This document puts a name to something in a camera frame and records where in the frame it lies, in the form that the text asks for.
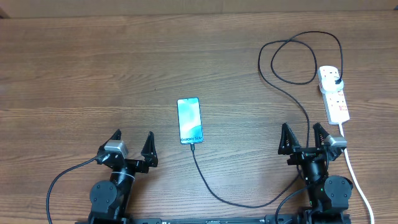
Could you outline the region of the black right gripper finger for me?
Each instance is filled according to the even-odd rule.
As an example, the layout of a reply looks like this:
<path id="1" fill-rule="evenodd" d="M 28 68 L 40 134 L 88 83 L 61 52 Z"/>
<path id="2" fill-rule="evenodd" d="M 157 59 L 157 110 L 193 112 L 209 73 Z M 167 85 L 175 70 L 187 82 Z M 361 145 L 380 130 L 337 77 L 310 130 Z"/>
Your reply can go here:
<path id="1" fill-rule="evenodd" d="M 278 154 L 290 155 L 296 153 L 301 148 L 301 145 L 287 123 L 282 124 L 281 137 L 278 148 Z"/>
<path id="2" fill-rule="evenodd" d="M 330 143 L 326 140 L 330 135 L 320 123 L 315 123 L 313 125 L 314 135 L 315 135 L 315 147 L 321 148 L 322 146 L 329 146 Z"/>

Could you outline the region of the blue Samsung Galaxy smartphone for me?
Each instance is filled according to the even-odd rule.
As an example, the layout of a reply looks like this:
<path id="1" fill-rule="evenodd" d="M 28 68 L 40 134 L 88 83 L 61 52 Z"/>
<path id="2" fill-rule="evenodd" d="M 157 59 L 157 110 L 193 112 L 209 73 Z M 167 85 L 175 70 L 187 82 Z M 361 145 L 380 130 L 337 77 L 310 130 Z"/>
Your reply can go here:
<path id="1" fill-rule="evenodd" d="M 178 126 L 181 144 L 203 142 L 203 126 L 198 98 L 177 100 Z"/>

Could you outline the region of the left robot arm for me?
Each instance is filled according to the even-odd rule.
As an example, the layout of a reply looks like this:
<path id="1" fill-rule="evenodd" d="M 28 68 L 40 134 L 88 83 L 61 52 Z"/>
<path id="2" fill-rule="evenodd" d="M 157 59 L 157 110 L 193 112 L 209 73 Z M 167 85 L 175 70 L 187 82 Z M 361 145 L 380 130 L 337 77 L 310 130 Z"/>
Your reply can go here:
<path id="1" fill-rule="evenodd" d="M 141 151 L 143 160 L 128 159 L 128 149 L 121 139 L 121 131 L 115 133 L 102 144 L 95 161 L 111 169 L 109 180 L 102 180 L 91 188 L 91 212 L 89 223 L 134 223 L 126 210 L 131 197 L 132 185 L 137 173 L 148 173 L 157 167 L 154 133 L 149 132 Z"/>

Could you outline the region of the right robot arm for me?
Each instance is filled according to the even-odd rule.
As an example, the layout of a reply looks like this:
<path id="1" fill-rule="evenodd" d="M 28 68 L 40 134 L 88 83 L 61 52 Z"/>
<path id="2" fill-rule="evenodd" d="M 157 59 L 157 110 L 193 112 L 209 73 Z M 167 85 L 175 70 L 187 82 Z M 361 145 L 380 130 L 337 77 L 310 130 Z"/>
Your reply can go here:
<path id="1" fill-rule="evenodd" d="M 279 212 L 292 197 L 308 192 L 309 207 L 302 207 L 294 215 L 283 215 L 286 223 L 350 223 L 343 212 L 349 207 L 353 183 L 340 175 L 329 175 L 330 162 L 335 161 L 346 149 L 346 139 L 329 134 L 321 124 L 313 125 L 314 147 L 302 147 L 288 124 L 282 125 L 278 153 L 288 155 L 287 164 L 299 166 L 305 187 L 287 196 L 277 207 L 274 221 L 280 222 Z"/>

